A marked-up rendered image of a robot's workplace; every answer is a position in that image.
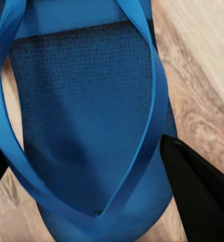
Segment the sandal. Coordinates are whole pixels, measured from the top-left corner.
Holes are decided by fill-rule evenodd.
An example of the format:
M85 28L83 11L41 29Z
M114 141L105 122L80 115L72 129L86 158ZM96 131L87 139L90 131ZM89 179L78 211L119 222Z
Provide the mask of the sandal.
M178 138L151 0L0 0L0 149L56 242L136 242L158 222L162 134Z

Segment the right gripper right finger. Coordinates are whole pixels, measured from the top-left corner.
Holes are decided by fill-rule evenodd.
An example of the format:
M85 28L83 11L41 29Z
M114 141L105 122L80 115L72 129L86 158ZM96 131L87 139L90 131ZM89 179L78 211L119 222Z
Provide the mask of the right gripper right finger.
M224 242L224 174L166 134L160 155L188 242Z

